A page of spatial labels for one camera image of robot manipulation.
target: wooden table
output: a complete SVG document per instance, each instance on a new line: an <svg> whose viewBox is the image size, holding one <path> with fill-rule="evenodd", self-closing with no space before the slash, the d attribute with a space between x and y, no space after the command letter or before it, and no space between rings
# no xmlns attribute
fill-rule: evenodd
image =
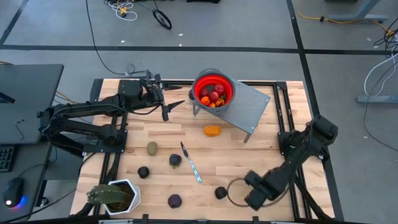
<svg viewBox="0 0 398 224"><path fill-rule="evenodd" d="M99 100L116 94L118 84L118 79L104 79ZM305 123L312 119L303 83L286 84L295 128L303 130ZM162 121L160 109L146 116L128 115L127 146L121 156L118 179L129 179L141 188L141 204L131 213L117 218L142 218L143 214L149 214L150 219L252 220L253 216L258 216L260 220L293 220L289 193L279 203L258 211L236 207L227 198L217 200L214 195L217 187L227 187L231 180L244 177L249 170L263 175L284 162L277 142L279 123L272 87L255 86L272 99L247 143L243 143L246 136L244 131L206 111L202 110L194 116L192 102L188 98L190 88L191 86L184 85L180 90L165 91L166 103L185 100L169 114L170 121L166 123ZM282 112L285 128L289 131L285 106L282 106ZM106 116L96 116L94 119L97 125L110 121L111 118ZM203 128L209 124L220 125L221 135L213 138L205 136ZM156 156L146 153L146 146L151 141L159 146ZM198 169L203 180L201 184L197 182L188 160L182 154L180 141L184 143ZM176 169L169 165L169 156L173 153L183 157L180 167ZM86 202L86 192L98 184L103 158L103 154L96 154L83 166L71 214L82 208ZM147 166L150 170L150 176L146 179L140 179L137 174L141 166ZM333 217L322 163L316 157L311 157L303 165L303 170L308 191L325 213ZM235 202L244 203L243 198L250 190L250 186L238 181L231 186L230 196ZM301 196L298 190L296 192L300 215L304 217ZM171 209L167 205L167 199L172 194L181 196L183 202L180 208Z"/></svg>

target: gray floor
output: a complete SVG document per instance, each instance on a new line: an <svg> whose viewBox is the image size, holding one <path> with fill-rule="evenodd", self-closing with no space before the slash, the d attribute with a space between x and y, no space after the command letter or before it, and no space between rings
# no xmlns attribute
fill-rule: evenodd
<svg viewBox="0 0 398 224"><path fill-rule="evenodd" d="M6 29L19 4L0 1L0 34ZM306 16L327 16L354 12L364 0L301 0ZM172 20L173 29L161 28L149 11L138 5L138 20L117 19L102 1L89 0L91 19L98 45L110 46L194 46L297 48L285 1L221 0L221 4L159 1L159 7ZM153 8L153 2L143 5ZM372 13L391 19L398 2L381 1ZM306 49L380 50L373 42L383 30L368 22L330 24L297 18ZM6 40L7 45L92 45L83 1L30 0ZM107 66L125 71L128 63L138 70L149 68L163 78L195 78L204 68L215 67L237 79L304 80L298 54L250 52L100 52ZM115 77L106 71L93 51L0 50L0 60L15 64L62 63L65 70L59 90L75 101L88 100L94 78ZM368 71L384 56L308 55L320 112L339 126L339 136L330 147L333 169L345 220L367 223L396 221L398 153L372 140L363 128L364 106L355 102L363 94ZM383 69L376 71L373 85ZM394 76L385 93L398 94ZM396 106L370 106L368 126L380 140L394 147L398 120ZM45 192L50 200L76 186L75 180L50 181ZM48 208L32 219L65 217L73 196Z"/></svg>

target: keyboard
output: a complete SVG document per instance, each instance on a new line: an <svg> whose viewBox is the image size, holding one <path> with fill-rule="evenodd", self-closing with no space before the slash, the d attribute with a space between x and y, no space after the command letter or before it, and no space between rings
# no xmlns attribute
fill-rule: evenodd
<svg viewBox="0 0 398 224"><path fill-rule="evenodd" d="M0 146L0 172L10 172L16 155L15 146Z"/></svg>

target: knife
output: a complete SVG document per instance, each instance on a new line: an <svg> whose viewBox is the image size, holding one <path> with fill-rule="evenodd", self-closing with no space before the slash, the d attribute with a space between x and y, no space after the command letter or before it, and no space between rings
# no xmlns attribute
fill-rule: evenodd
<svg viewBox="0 0 398 224"><path fill-rule="evenodd" d="M198 183L200 184L200 183L201 183L201 178L200 178L200 176L199 176L199 174L198 174L198 171L197 171L195 165L193 165L193 162L192 162L191 158L190 158L189 155L188 155L187 149L186 149L185 146L182 144L182 142L180 142L180 143L181 143L182 152L184 153L184 156L189 160L189 163L191 163L191 167L192 167L193 173L195 174L195 177L197 178L197 181L198 181Z"/></svg>

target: apple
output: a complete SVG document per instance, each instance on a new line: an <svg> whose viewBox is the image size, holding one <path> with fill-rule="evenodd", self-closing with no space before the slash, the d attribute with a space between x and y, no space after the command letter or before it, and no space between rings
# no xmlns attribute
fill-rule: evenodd
<svg viewBox="0 0 398 224"><path fill-rule="evenodd" d="M212 102L212 103L215 103L217 100L218 100L218 93L217 92L212 92L212 93L210 93L210 97L209 97L209 99L210 99L210 102Z"/></svg>
<svg viewBox="0 0 398 224"><path fill-rule="evenodd" d="M206 88L203 88L199 91L199 97L202 99L205 96L209 96L209 91Z"/></svg>
<svg viewBox="0 0 398 224"><path fill-rule="evenodd" d="M224 86L221 84L217 84L214 86L214 91L218 93L219 96L222 96L225 94L225 89Z"/></svg>

